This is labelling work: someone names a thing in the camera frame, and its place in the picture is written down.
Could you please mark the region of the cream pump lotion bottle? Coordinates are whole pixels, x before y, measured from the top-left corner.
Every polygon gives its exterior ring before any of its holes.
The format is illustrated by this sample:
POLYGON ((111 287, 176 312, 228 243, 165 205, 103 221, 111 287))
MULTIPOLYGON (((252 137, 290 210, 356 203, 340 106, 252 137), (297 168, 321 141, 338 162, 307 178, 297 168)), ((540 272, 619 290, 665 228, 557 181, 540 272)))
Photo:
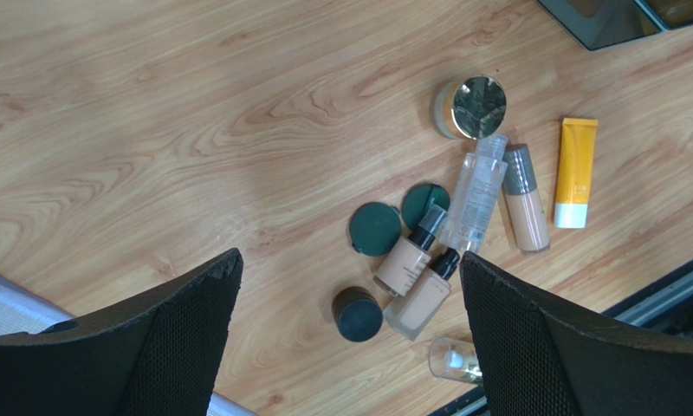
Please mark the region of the cream pump lotion bottle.
POLYGON ((434 339, 429 348, 428 367, 438 378, 476 386, 483 384, 483 372, 472 342, 443 336, 434 339))

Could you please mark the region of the grey cap foundation bottle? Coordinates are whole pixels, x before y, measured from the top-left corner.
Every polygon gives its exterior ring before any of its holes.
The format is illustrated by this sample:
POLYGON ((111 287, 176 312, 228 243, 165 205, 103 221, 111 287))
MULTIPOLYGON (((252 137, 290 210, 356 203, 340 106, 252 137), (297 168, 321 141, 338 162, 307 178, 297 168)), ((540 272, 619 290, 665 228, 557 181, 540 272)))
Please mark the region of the grey cap foundation bottle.
POLYGON ((541 254, 551 240, 528 145, 509 146, 502 160, 508 165, 503 191, 516 246, 524 255, 541 254))

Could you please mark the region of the orange cosmetic tube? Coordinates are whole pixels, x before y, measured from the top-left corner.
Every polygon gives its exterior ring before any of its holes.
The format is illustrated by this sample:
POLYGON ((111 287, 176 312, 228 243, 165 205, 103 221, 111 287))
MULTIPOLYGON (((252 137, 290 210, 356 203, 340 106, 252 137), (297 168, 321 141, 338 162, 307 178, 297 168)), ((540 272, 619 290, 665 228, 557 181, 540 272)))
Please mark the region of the orange cosmetic tube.
POLYGON ((561 123, 554 207, 557 228, 586 227, 598 126, 592 119, 565 118, 561 123))

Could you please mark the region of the clear plastic bottle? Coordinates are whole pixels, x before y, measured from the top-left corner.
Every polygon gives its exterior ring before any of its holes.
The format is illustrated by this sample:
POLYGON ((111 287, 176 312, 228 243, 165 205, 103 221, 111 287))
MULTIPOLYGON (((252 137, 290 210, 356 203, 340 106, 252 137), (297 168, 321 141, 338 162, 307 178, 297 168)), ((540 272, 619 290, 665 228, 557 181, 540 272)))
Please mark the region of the clear plastic bottle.
POLYGON ((480 250, 508 168, 507 144, 506 136, 494 134, 466 154, 439 237, 442 245, 458 252, 480 250))

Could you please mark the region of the teal drawer organizer box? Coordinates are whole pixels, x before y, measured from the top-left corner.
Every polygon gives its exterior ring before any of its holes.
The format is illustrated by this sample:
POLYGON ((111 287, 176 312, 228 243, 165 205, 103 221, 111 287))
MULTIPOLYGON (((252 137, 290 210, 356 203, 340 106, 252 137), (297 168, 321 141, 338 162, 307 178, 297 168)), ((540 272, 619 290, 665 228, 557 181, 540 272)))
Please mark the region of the teal drawer organizer box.
POLYGON ((693 0, 537 0, 582 48, 599 51, 693 25, 693 0))

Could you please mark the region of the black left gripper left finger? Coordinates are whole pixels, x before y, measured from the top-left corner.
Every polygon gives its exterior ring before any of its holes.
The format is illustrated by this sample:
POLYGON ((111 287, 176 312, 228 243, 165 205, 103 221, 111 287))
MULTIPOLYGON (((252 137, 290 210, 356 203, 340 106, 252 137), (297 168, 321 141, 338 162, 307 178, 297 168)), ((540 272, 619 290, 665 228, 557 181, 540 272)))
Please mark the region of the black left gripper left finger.
POLYGON ((37 334, 0 336, 0 415, 204 415, 236 304, 230 249, 37 334))

